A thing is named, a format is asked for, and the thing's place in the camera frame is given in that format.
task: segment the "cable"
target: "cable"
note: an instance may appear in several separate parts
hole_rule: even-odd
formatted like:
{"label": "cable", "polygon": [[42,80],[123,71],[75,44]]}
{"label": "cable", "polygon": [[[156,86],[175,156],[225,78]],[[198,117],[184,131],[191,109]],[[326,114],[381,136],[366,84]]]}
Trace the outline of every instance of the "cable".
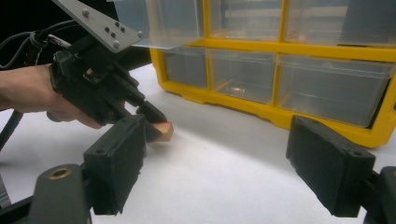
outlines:
{"label": "cable", "polygon": [[78,26],[78,23],[76,21],[62,21],[56,24],[51,25],[50,27],[47,27],[46,29],[40,31],[37,35],[37,39],[47,39],[47,37],[50,34],[53,34],[55,32],[58,32],[62,29],[70,28]]}
{"label": "cable", "polygon": [[[39,57],[39,54],[43,48],[45,48],[48,45],[48,37],[50,34],[55,33],[57,31],[60,31],[65,28],[70,28],[77,26],[78,24],[75,21],[64,21],[60,22],[54,25],[51,25],[50,27],[39,31],[39,32],[25,32],[25,33],[20,33],[17,35],[10,36],[6,40],[4,40],[0,44],[0,49],[2,49],[9,41],[19,38],[25,35],[29,35],[20,45],[18,48],[17,52],[14,54],[12,59],[7,63],[6,65],[1,65],[0,64],[0,69],[7,69],[9,68],[15,60],[19,57],[21,54],[22,50],[30,43],[32,48],[30,49],[30,52],[26,54],[27,59],[25,61],[26,65],[35,65],[37,63],[37,59]],[[21,119],[23,117],[23,114],[21,112],[18,112],[14,110],[14,112],[11,115],[11,118],[9,118],[6,126],[3,128],[3,131],[0,133],[0,151],[3,149],[4,145],[6,144],[7,140],[9,137],[14,133],[15,129],[18,127],[18,124],[20,123]]]}
{"label": "cable", "polygon": [[12,57],[12,59],[6,64],[6,65],[2,65],[0,64],[0,68],[1,69],[8,69],[14,62],[15,60],[17,60],[18,56],[20,56],[21,52],[23,51],[23,49],[29,44],[29,37],[27,37],[22,44],[20,45],[20,47],[18,48],[17,52],[14,54],[14,56]]}
{"label": "cable", "polygon": [[1,50],[9,41],[14,40],[14,39],[19,38],[19,37],[23,37],[23,36],[25,36],[25,35],[30,35],[30,33],[31,33],[31,32],[23,32],[23,33],[20,33],[20,34],[16,34],[16,35],[9,36],[7,39],[5,39],[3,42],[1,42],[1,44],[0,44],[0,50]]}

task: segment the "transparent plastic bin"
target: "transparent plastic bin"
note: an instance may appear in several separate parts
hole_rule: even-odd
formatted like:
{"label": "transparent plastic bin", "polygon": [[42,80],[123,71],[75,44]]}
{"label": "transparent plastic bin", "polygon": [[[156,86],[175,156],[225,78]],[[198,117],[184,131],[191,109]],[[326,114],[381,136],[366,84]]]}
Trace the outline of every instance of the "transparent plastic bin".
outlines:
{"label": "transparent plastic bin", "polygon": [[180,47],[163,50],[166,79],[207,88],[205,49]]}
{"label": "transparent plastic bin", "polygon": [[271,102],[274,53],[227,49],[207,49],[210,59],[213,90],[268,104]]}
{"label": "transparent plastic bin", "polygon": [[282,0],[210,0],[210,36],[276,40]]}
{"label": "transparent plastic bin", "polygon": [[173,49],[204,35],[202,0],[114,1],[121,23],[141,31],[136,46]]}
{"label": "transparent plastic bin", "polygon": [[292,111],[368,127],[394,63],[281,55],[276,104]]}
{"label": "transparent plastic bin", "polygon": [[394,0],[291,0],[285,39],[320,45],[396,46]]}

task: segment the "bolt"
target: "bolt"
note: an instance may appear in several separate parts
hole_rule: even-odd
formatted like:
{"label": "bolt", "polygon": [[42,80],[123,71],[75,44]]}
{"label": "bolt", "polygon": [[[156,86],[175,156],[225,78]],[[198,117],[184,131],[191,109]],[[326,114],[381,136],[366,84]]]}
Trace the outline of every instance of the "bolt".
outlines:
{"label": "bolt", "polygon": [[87,17],[88,18],[88,16],[90,15],[90,11],[87,9],[87,8],[83,8],[82,9],[82,15],[84,16],[84,17]]}
{"label": "bolt", "polygon": [[113,42],[113,47],[114,47],[115,49],[118,49],[118,48],[120,47],[120,41],[115,40],[115,41]]}

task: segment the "white surface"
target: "white surface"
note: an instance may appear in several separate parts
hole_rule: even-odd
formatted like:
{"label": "white surface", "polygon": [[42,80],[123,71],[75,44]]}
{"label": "white surface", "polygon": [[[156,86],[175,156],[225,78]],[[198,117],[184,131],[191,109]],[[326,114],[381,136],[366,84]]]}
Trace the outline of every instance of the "white surface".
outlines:
{"label": "white surface", "polygon": [[[162,90],[151,65],[132,72],[141,90],[173,121],[170,143],[148,144],[148,155],[122,215],[92,216],[94,224],[362,223],[332,217],[286,159],[289,131],[255,116],[199,105]],[[0,114],[6,122],[9,113]],[[0,153],[0,175],[12,202],[31,196],[47,169],[83,162],[99,131],[76,121],[54,123],[25,114]],[[372,150],[377,172],[396,164],[395,134]]]}

